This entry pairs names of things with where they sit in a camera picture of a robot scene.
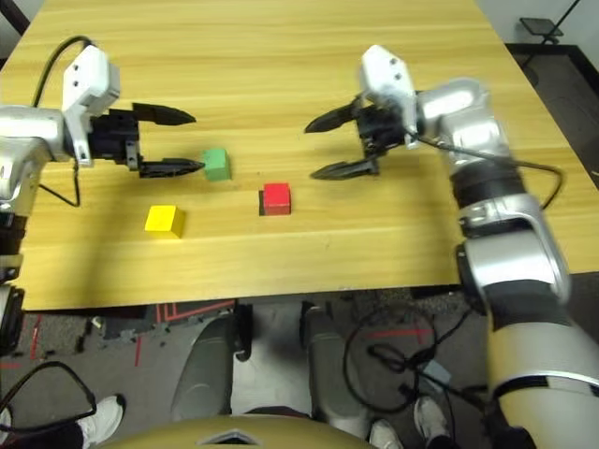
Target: red cube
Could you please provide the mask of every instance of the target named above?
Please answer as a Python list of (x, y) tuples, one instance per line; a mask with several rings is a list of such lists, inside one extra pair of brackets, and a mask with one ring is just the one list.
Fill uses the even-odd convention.
[(286, 182), (264, 184), (263, 205), (265, 215), (289, 215), (291, 191)]

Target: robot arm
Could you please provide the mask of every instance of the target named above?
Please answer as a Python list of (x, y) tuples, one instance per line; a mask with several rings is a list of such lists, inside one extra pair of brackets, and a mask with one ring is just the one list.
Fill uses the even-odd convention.
[[(306, 132), (356, 120), (365, 157), (313, 177), (378, 174), (376, 160), (390, 148), (415, 148), (420, 138), (445, 144), (465, 237), (456, 249), (460, 279), (473, 306), (489, 316), (486, 422), (494, 446), (588, 447), (599, 440), (599, 348), (563, 307), (570, 295), (565, 260), (538, 201), (516, 166), (504, 162), (512, 155), (489, 93), (470, 79), (417, 93), (401, 59), (378, 46), (362, 57), (360, 82), (352, 104)], [(366, 99), (373, 104), (364, 106)]]
[(22, 323), (22, 289), (7, 282), (19, 276), (21, 242), (44, 166), (75, 159), (92, 167), (108, 159), (141, 178), (194, 172), (188, 159), (145, 162), (139, 151), (139, 121), (178, 125), (194, 122), (178, 109), (136, 103), (110, 109), (120, 94), (119, 71), (98, 47), (88, 45), (66, 69), (62, 110), (0, 106), (0, 355), (17, 345)]

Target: person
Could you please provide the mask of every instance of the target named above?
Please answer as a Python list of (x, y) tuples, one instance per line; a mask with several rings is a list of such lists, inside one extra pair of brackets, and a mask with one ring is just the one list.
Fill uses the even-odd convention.
[[(431, 397), (422, 396), (416, 401), (414, 424), (426, 442), (426, 449), (460, 449), (449, 435), (441, 408)], [(403, 449), (402, 441), (385, 419), (373, 423), (369, 443), (377, 449)]]
[[(97, 403), (97, 412), (57, 429), (31, 436), (18, 436), (6, 445), (8, 449), (88, 449), (110, 438), (121, 424), (124, 400), (121, 396), (109, 396)], [(0, 423), (10, 425), (12, 416), (8, 408), (0, 415)], [(8, 434), (0, 432), (0, 445)]]

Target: black cable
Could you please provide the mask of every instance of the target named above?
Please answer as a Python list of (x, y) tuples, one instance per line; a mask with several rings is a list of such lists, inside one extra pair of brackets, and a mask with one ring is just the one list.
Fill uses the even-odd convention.
[(453, 404), (451, 403), (451, 398), (447, 394), (447, 390), (443, 390), (443, 396), (446, 397), (447, 408), (449, 409), (449, 419), (451, 421), (451, 439), (454, 444), (456, 442), (456, 415), (453, 413)]
[(35, 368), (33, 368), (31, 371), (29, 371), (27, 374), (25, 374), (23, 377), (21, 377), (21, 379), (16, 384), (14, 384), (12, 386), (12, 388), (10, 388), (7, 395), (4, 396), (2, 398), (2, 400), (0, 401), (0, 413), (8, 406), (8, 404), (12, 401), (12, 399), (15, 397), (15, 395), (17, 393), (19, 393), (19, 390), (21, 390), (21, 388), (29, 381), (29, 379), (31, 379), (36, 373), (42, 371), (43, 369), (48, 369), (48, 368), (60, 368), (60, 369), (63, 369), (64, 371), (66, 371), (66, 373), (69, 376), (71, 376), (71, 379), (73, 379), (75, 384), (77, 384), (77, 386), (85, 394), (85, 398), (87, 399), (90, 406), (92, 407), (92, 410), (90, 410), (89, 412), (71, 416), (69, 418), (59, 419), (58, 421), (55, 421), (55, 422), (49, 423), (49, 424), (44, 424), (42, 426), (14, 427), (14, 426), (5, 426), (3, 424), (0, 424), (0, 430), (2, 430), (3, 432), (11, 432), (11, 433), (45, 432), (45, 431), (48, 431), (51, 429), (62, 427), (66, 424), (78, 421), (82, 418), (85, 418), (87, 416), (91, 416), (91, 415), (95, 414), (95, 412), (97, 411), (97, 405), (95, 403), (94, 393), (92, 393), (92, 391), (88, 388), (88, 386), (83, 383), (81, 378), (77, 375), (77, 373), (71, 367), (69, 367), (68, 365), (66, 365), (63, 362), (60, 362), (58, 360), (54, 360), (52, 362), (45, 362), (45, 363), (42, 363), (41, 365), (37, 365)]
[[(44, 69), (42, 70), (41, 77), (39, 78), (39, 82), (37, 83), (36, 92), (34, 94), (34, 99), (31, 102), (31, 106), (33, 106), (34, 108), (37, 108), (39, 106), (41, 97), (44, 94), (44, 90), (46, 89), (48, 77), (50, 76), (50, 73), (51, 73), (52, 69), (54, 68), (54, 65), (56, 64), (56, 61), (58, 61), (58, 58), (60, 58), (61, 54), (63, 54), (66, 51), (66, 49), (68, 49), (72, 45), (75, 45), (79, 42), (83, 43), (84, 48), (87, 47), (88, 45), (94, 44), (92, 39), (90, 39), (87, 36), (73, 36), (73, 37), (70, 37), (69, 39), (63, 41), (56, 48), (56, 50), (54, 50), (54, 52), (50, 56), (50, 59), (46, 62), (46, 65), (44, 65)], [(70, 199), (67, 199), (65, 196), (59, 194), (55, 190), (52, 190), (50, 187), (48, 187), (42, 183), (39, 185), (39, 187), (42, 190), (45, 190), (46, 192), (48, 192), (49, 194), (56, 196), (61, 201), (64, 201), (69, 206), (78, 208), (81, 205), (81, 198), (80, 198), (80, 188), (79, 188), (79, 165), (77, 164), (77, 162), (75, 162), (75, 165), (73, 166), (73, 184), (74, 184), (74, 189), (75, 189), (75, 201), (71, 201)]]
[[(406, 357), (401, 351), (397, 350), (396, 348), (394, 348), (391, 345), (386, 345), (386, 344), (380, 345), (381, 347), (384, 347), (384, 349), (387, 349), (391, 353), (394, 353), (394, 355), (396, 357), (396, 358), (389, 359), (390, 364), (393, 366), (393, 368), (389, 368), (389, 366), (387, 366), (387, 368), (393, 370), (394, 372), (405, 372), (407, 369), (409, 369), (414, 373), (413, 390), (416, 391), (418, 380), (419, 380), (418, 371), (416, 370), (417, 366), (420, 364), (423, 364), (423, 363), (427, 363), (434, 359), (435, 354), (436, 354), (436, 349), (437, 349), (436, 342), (438, 340), (437, 330), (434, 327), (432, 319), (429, 317), (429, 315), (412, 304), (396, 303), (391, 306), (391, 309), (408, 310), (408, 311), (411, 311), (411, 312), (417, 314), (418, 316), (422, 317), (427, 322), (427, 324), (429, 325), (429, 327), (431, 328), (431, 331), (432, 331), (432, 345), (429, 346), (428, 348), (418, 351), (417, 353), (415, 353), (414, 355), (412, 355), (409, 358)], [(373, 404), (373, 403), (369, 402), (367, 399), (365, 399), (361, 395), (361, 393), (359, 393), (357, 391), (357, 389), (352, 384), (350, 375), (349, 375), (349, 353), (350, 353), (351, 345), (352, 345), (353, 341), (356, 339), (356, 336), (358, 335), (358, 333), (362, 330), (362, 328), (367, 326), (369, 323), (371, 323), (372, 319), (379, 313), (381, 313), (381, 310), (375, 310), (375, 311), (372, 311), (371, 313), (368, 313), (363, 318), (361, 318), (359, 320), (358, 324), (356, 325), (356, 327), (354, 328), (354, 330), (352, 330), (352, 332), (349, 334), (349, 337), (345, 341), (345, 347), (343, 349), (343, 378), (345, 380), (345, 385), (347, 385), (347, 389), (348, 389), (349, 393), (354, 397), (354, 399), (357, 402), (362, 404), (367, 409), (369, 409), (373, 412), (376, 412), (376, 413), (400, 413), (400, 412), (404, 411), (405, 409), (407, 409), (416, 399), (413, 398), (413, 400), (406, 400), (404, 403), (402, 403), (396, 407), (382, 407), (382, 406)], [(370, 356), (376, 356), (373, 353), (373, 347), (376, 348), (376, 346), (377, 345), (371, 345), (368, 348)]]
[(77, 160), (73, 163), (73, 187), (75, 189), (75, 201), (71, 201), (67, 197), (62, 196), (55, 190), (52, 190), (50, 187), (42, 183), (39, 185), (40, 189), (45, 190), (49, 194), (56, 196), (58, 199), (64, 201), (69, 206), (72, 206), (73, 208), (78, 208), (81, 205), (81, 193), (79, 188), (79, 164), (77, 163)]
[(79, 42), (83, 43), (84, 48), (88, 45), (94, 44), (92, 39), (90, 39), (87, 36), (73, 36), (67, 40), (64, 40), (58, 45), (58, 47), (56, 47), (56, 50), (54, 50), (54, 52), (50, 56), (50, 59), (46, 62), (46, 65), (44, 65), (44, 69), (41, 72), (41, 77), (37, 82), (36, 93), (34, 95), (33, 101), (31, 102), (31, 106), (33, 106), (34, 108), (37, 108), (39, 106), (41, 96), (44, 94), (44, 89), (46, 89), (48, 77), (50, 76), (54, 64), (56, 64), (56, 61), (58, 61), (58, 58), (60, 58), (61, 54), (63, 54), (66, 51), (66, 49)]
[(451, 337), (456, 332), (456, 330), (458, 330), (461, 327), (461, 325), (464, 324), (464, 321), (466, 321), (466, 318), (468, 318), (470, 316), (472, 311), (473, 311), (472, 309), (468, 309), (467, 311), (465, 311), (464, 314), (461, 316), (461, 318), (458, 320), (458, 322), (455, 325), (453, 325), (453, 327), (451, 327), (445, 334), (443, 334), (441, 337), (439, 337), (437, 344), (441, 344), (445, 340), (447, 340), (449, 337)]
[(548, 166), (545, 164), (537, 164), (534, 162), (520, 161), (517, 159), (513, 159), (511, 157), (508, 157), (508, 156), (498, 156), (496, 154), (488, 154), (486, 152), (477, 152), (475, 150), (468, 150), (466, 148), (457, 147), (455, 145), (450, 145), (450, 144), (444, 143), (442, 141), (435, 141), (435, 140), (432, 140), (429, 138), (424, 138), (422, 136), (419, 136), (418, 134), (412, 134), (412, 133), (408, 133), (408, 134), (410, 134), (410, 136), (412, 138), (419, 140), (420, 142), (430, 145), (434, 148), (442, 150), (444, 152), (458, 152), (458, 153), (466, 154), (466, 155), (473, 156), (473, 157), (479, 157), (481, 159), (488, 159), (488, 160), (496, 162), (498, 164), (504, 164), (504, 165), (508, 165), (508, 166), (512, 166), (512, 167), (531, 168), (534, 170), (541, 170), (541, 171), (553, 173), (556, 176), (557, 180), (555, 183), (555, 187), (553, 188), (553, 191), (547, 197), (547, 199), (543, 202), (543, 206), (542, 206), (543, 210), (547, 209), (551, 205), (553, 200), (557, 197), (557, 195), (562, 190), (563, 185), (565, 183), (565, 173), (560, 168), (557, 168), (554, 166)]
[[(393, 306), (391, 306), (391, 309), (403, 309), (403, 310), (412, 311), (415, 314), (419, 315), (420, 317), (424, 318), (424, 320), (427, 322), (427, 324), (429, 325), (429, 327), (431, 328), (431, 331), (432, 331), (432, 344), (430, 346), (428, 346), (427, 348), (416, 352), (415, 354), (413, 354), (410, 357), (407, 357), (402, 351), (400, 351), (399, 349), (395, 348), (394, 346), (392, 346), (391, 344), (388, 344), (388, 343), (372, 344), (367, 347), (367, 353), (369, 356), (377, 359), (379, 361), (379, 363), (381, 363), (385, 368), (387, 368), (391, 372), (395, 372), (397, 374), (403, 374), (406, 371), (411, 371), (414, 375), (412, 392), (415, 394), (412, 396), (411, 400), (406, 400), (404, 403), (402, 403), (396, 407), (381, 407), (381, 406), (379, 406), (377, 404), (373, 404), (373, 403), (369, 402), (367, 399), (365, 399), (361, 395), (361, 393), (358, 392), (358, 390), (355, 388), (355, 386), (352, 384), (352, 381), (351, 381), (350, 375), (349, 375), (349, 354), (350, 354), (350, 350), (351, 350), (351, 345), (354, 342), (354, 340), (356, 339), (356, 336), (358, 335), (358, 333), (365, 326), (367, 326), (369, 323), (372, 322), (373, 317), (375, 317), (377, 314), (381, 313), (381, 311), (377, 310), (377, 311), (373, 311), (373, 312), (369, 313), (368, 315), (366, 315), (365, 317), (360, 319), (358, 324), (352, 330), (352, 332), (349, 334), (349, 337), (347, 338), (347, 340), (345, 342), (345, 347), (343, 350), (343, 379), (345, 380), (347, 389), (348, 389), (349, 393), (352, 395), (352, 397), (357, 402), (359, 402), (364, 407), (368, 408), (369, 410), (371, 410), (373, 412), (376, 412), (376, 413), (400, 413), (400, 412), (403, 412), (405, 409), (407, 409), (416, 400), (417, 393), (419, 391), (419, 389), (418, 389), (419, 380), (420, 380), (420, 378), (425, 378), (425, 379), (429, 380), (430, 382), (432, 382), (433, 384), (439, 385), (441, 388), (443, 388), (444, 391), (451, 393), (452, 395), (456, 396), (457, 398), (460, 398), (463, 401), (467, 402), (468, 404), (472, 405), (473, 407), (478, 409), (480, 412), (484, 412), (485, 402), (481, 398), (475, 396), (474, 394), (471, 394), (470, 392), (463, 392), (457, 388), (452, 387), (451, 385), (448, 385), (448, 384), (445, 384), (445, 383), (439, 381), (435, 377), (424, 372), (423, 369), (420, 367), (421, 365), (424, 365), (434, 359), (438, 345), (439, 345), (439, 340), (440, 340), (438, 337), (438, 334), (437, 334), (436, 327), (434, 326), (434, 323), (433, 323), (432, 319), (429, 317), (429, 315), (427, 313), (425, 313), (424, 311), (422, 311), (421, 309), (419, 309), (418, 307), (416, 307), (415, 305), (407, 304), (407, 303), (396, 303)], [(449, 335), (453, 334), (461, 326), (461, 324), (463, 323), (463, 321), (465, 319), (466, 318), (464, 316), (462, 316), (459, 319), (458, 323), (452, 329), (450, 329), (448, 332), (446, 332), (446, 337), (444, 337), (444, 340), (446, 338), (448, 338)]]

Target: white sneaker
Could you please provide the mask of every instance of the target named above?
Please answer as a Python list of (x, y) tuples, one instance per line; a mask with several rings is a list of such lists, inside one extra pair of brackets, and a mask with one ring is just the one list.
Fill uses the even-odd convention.
[[(10, 414), (8, 407), (6, 407), (2, 413), (0, 413), (0, 424), (4, 426), (12, 425), (12, 414)], [(0, 431), (0, 444), (3, 444), (7, 440), (8, 435), (10, 435), (8, 432)]]
[(106, 441), (116, 432), (124, 413), (124, 400), (118, 396), (108, 396), (97, 404), (97, 412), (77, 421), (83, 432), (83, 449), (92, 444)]
[(418, 398), (414, 406), (416, 430), (427, 442), (440, 435), (449, 436), (447, 421), (437, 403), (428, 396)]
[(403, 449), (400, 437), (385, 419), (374, 422), (368, 442), (377, 449)]

